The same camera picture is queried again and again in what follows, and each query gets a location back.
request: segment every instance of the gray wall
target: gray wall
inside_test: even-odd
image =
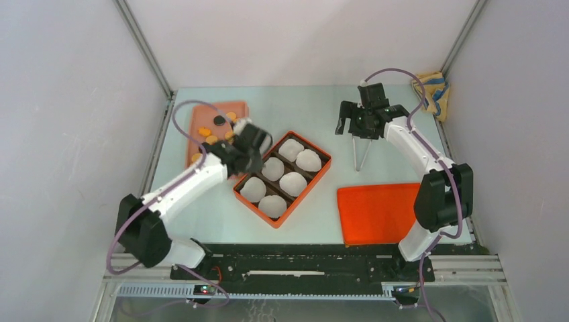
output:
[[[567,321],[569,1],[490,1],[451,70],[446,128],[525,321]]]
[[[112,1],[0,1],[2,321],[89,318],[165,102]]]

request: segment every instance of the yellow cloth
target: yellow cloth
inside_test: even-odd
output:
[[[426,90],[426,102],[423,104],[423,110],[433,113],[437,119],[444,122],[448,108],[448,95],[450,85],[446,82],[441,72],[429,72],[425,74],[417,74],[417,78],[423,83]],[[414,80],[411,81],[413,90],[421,98],[421,87]]]

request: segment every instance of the orange box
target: orange box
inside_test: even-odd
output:
[[[310,149],[316,152],[316,154],[320,157],[320,160],[322,161],[322,169],[320,169],[320,171],[318,172],[307,172],[300,169],[294,162],[290,162],[285,157],[281,156],[278,153],[278,149],[280,148],[282,143],[284,143],[288,139],[294,139],[300,144],[302,144],[305,149]],[[328,171],[328,169],[330,169],[332,157],[328,153],[324,152],[322,149],[318,148],[316,145],[312,144],[310,141],[306,140],[305,138],[303,138],[302,136],[298,135],[293,131],[290,131],[284,137],[282,137],[270,149],[270,151],[264,155],[263,161],[267,161],[267,159],[269,159],[271,156],[274,156],[282,161],[282,163],[284,164],[285,174],[295,171],[301,174],[303,177],[305,177],[305,179],[307,179],[308,185],[298,197],[292,197],[288,195],[279,187],[278,182],[273,182],[271,180],[268,180],[260,172],[255,172],[246,175],[239,182],[237,182],[233,190],[237,199],[239,199],[243,204],[245,204],[245,206],[253,210],[253,212],[255,212],[261,219],[265,220],[265,222],[267,222],[273,228],[279,228],[282,225],[282,223],[284,223],[285,220],[287,220],[289,215],[291,215],[291,213],[295,210],[295,208],[299,205],[299,203],[301,203],[301,201],[306,197],[306,195],[308,195],[310,190],[314,188],[316,183],[320,181],[320,179]],[[263,181],[267,190],[266,195],[279,195],[287,202],[287,210],[278,219],[272,219],[269,216],[265,215],[265,213],[259,210],[258,203],[253,204],[249,202],[239,193],[239,191],[241,191],[241,189],[245,185],[245,182],[253,176]]]

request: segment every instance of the orange cutting board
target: orange cutting board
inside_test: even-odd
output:
[[[399,243],[415,222],[419,183],[338,189],[338,210],[348,246]]]

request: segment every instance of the white wall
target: white wall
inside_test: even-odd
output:
[[[525,321],[567,321],[569,1],[490,1],[451,70],[446,127]]]
[[[129,1],[170,85],[354,85],[439,70],[475,0]],[[395,73],[378,81],[408,84]]]
[[[166,99],[112,1],[0,2],[0,319],[86,321]]]

